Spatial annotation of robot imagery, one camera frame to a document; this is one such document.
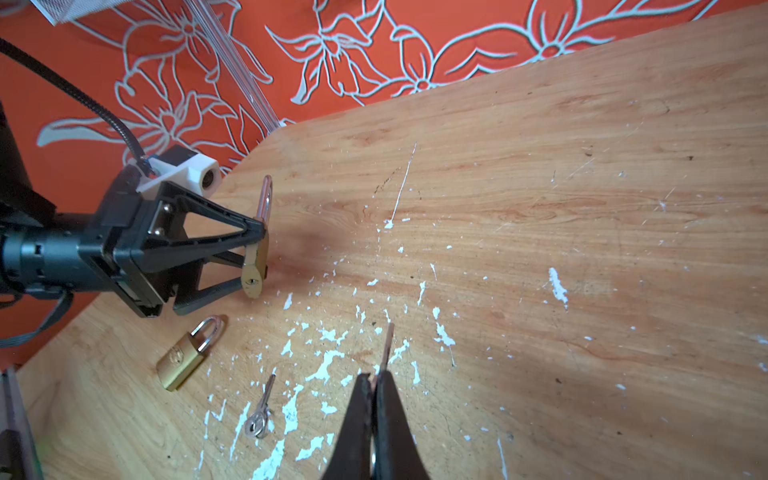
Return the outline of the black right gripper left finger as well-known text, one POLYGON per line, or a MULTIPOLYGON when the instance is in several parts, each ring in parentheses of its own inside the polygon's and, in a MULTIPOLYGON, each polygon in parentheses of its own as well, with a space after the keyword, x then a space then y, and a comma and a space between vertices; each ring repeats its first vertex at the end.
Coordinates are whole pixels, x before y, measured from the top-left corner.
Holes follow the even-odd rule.
POLYGON ((369 374, 356 377, 333 454, 322 476, 332 479, 371 477, 373 390, 369 374))

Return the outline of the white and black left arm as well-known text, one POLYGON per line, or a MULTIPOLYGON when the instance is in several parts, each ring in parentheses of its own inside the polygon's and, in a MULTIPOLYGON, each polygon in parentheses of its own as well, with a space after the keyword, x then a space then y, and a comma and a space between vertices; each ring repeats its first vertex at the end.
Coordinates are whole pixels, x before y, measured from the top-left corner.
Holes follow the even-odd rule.
POLYGON ((1 127, 1 304, 51 300, 41 323, 63 319, 78 293, 113 292, 138 316, 166 304, 186 315, 237 291, 258 297, 267 274, 273 183, 255 217, 212 200, 218 163, 175 146, 147 155, 129 127, 82 90, 19 49, 2 53, 96 113, 126 143, 125 165, 92 214, 65 214, 32 187, 14 135, 1 127))

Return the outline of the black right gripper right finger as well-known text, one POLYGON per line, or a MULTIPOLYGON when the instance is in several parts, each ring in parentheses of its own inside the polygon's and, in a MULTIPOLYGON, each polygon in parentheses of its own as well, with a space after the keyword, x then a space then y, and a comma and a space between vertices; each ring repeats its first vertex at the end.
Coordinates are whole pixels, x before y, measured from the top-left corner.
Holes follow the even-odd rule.
POLYGON ((374 478, 429 479, 389 371, 378 377, 374 411, 374 478))

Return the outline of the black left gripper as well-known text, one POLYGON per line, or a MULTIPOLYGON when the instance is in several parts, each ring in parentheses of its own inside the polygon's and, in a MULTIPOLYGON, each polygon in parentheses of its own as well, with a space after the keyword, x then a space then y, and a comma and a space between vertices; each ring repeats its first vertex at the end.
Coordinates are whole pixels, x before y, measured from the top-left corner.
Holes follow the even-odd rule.
POLYGON ((169 300, 184 316, 241 290, 240 276, 200 289, 203 267, 241 269, 244 257, 229 250, 261 241, 265 224, 168 181, 147 200, 140 178, 124 168, 92 215, 2 223, 2 294, 69 302, 113 292, 137 315, 157 317, 169 300))

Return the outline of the small silver key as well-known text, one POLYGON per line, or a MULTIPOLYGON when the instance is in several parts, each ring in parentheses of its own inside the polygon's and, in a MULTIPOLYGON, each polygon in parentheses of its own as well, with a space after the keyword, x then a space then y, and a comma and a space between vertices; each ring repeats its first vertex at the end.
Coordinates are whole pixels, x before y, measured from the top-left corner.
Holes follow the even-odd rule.
POLYGON ((387 369, 387 365, 389 362, 391 347, 392 347, 392 341, 394 336, 394 329, 395 324, 389 323, 388 328, 385 335, 385 342, 384 342, 384 349, 382 354, 382 359, 379 365, 379 370, 377 372, 377 376, 380 377, 381 374, 387 369))

